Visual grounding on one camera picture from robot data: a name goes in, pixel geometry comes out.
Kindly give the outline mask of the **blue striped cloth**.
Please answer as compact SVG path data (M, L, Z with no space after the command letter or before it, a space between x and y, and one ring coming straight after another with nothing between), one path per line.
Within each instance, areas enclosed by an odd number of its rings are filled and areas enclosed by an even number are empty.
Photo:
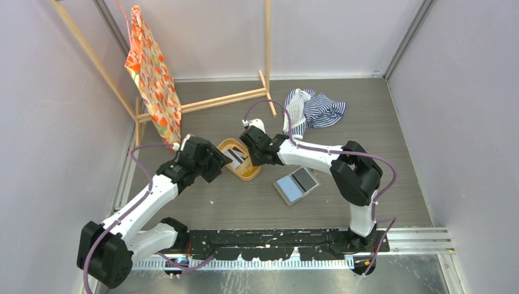
M302 140L308 128L333 126L346 113L346 102L336 102L312 89L291 90L283 106L286 109L283 132L291 133L296 140Z

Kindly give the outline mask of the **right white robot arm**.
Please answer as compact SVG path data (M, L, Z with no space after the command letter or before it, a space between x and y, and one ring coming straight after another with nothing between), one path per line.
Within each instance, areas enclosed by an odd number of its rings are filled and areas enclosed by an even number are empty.
M252 164L298 165L333 177L340 195L349 203L348 238L351 247L366 251L376 241L375 201L383 171L356 141L344 146L325 146L291 141L289 136L268 136L248 126L239 137L247 147Z

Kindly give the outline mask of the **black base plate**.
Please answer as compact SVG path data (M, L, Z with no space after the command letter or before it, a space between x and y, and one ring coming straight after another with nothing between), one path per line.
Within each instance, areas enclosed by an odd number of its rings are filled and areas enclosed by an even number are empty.
M387 252L389 245L384 230L376 230L366 238L355 237L348 229L254 229L254 230L190 230L181 234L173 247L163 254L181 254L204 260L235 261L243 258L262 262L299 257L302 261L340 260L346 255L371 255Z

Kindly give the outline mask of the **wooden drying rack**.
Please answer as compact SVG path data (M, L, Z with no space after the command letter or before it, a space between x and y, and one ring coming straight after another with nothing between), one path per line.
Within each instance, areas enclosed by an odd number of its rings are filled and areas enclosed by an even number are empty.
M88 58L91 60L95 68L101 74L107 85L114 92L120 103L126 109L127 113L132 118L135 125L135 144L136 146L141 145L141 126L148 121L151 121L150 114L147 113L146 106L144 104L141 95L136 99L135 106L131 106L129 104L129 100L123 95L119 86L115 83L112 76L108 73L108 70L104 66L103 62L95 53L94 49L91 47L90 43L87 41L81 30L73 21L72 17L68 14L66 9L63 7L60 1L51 1L50 2L54 10L59 15L60 19L67 26L69 31L73 34L74 38L78 41L81 48L87 54ZM127 28L130 34L130 26L131 26L131 17L127 19ZM262 83L262 86L258 89L253 89L245 92L239 92L235 94L230 94L227 96L216 97L213 99L206 99L199 102L194 102L190 104L181 103L182 115L184 113L190 113L193 111L204 110L213 107L219 107L226 104L231 104L235 102L241 102L249 99L255 99L259 97L265 97L268 102L272 102L272 98L270 95L270 40L271 40L271 2L264 2L264 52L265 52L265 67L264 70L259 72L259 77Z

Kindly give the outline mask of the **grey card holder wallet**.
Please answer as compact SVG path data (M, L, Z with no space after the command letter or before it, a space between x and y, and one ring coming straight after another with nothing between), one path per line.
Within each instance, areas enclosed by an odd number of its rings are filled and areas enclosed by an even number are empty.
M292 173L276 180L274 187L288 206L311 194L321 185L313 170L299 167Z

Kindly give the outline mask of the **orange oval tray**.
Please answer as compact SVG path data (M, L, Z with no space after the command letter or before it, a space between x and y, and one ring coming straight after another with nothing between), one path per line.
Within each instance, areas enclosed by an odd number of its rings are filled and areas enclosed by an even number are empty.
M252 164L248 149L238 140L227 138L217 147L231 159L226 167L243 181L252 181L261 171L261 167Z

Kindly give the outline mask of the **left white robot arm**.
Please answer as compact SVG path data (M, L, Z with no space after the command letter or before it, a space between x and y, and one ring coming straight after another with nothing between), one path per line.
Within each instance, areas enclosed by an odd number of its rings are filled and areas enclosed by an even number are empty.
M210 183L232 160L207 139L192 135L171 148L175 158L159 166L154 175L147 173L149 182L137 196L104 221L90 221L81 229L77 267L83 272L86 293L92 292L90 277L116 288L134 264L163 249L179 254L187 248L187 229L174 219L145 232L141 229L197 177Z

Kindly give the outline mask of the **orange floral cloth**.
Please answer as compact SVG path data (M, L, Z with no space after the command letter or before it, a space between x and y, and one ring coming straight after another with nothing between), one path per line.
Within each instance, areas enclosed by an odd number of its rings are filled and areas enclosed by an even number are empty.
M180 143L182 110L173 75L142 16L141 7L133 6L130 17L130 50L125 68L138 87L163 142Z

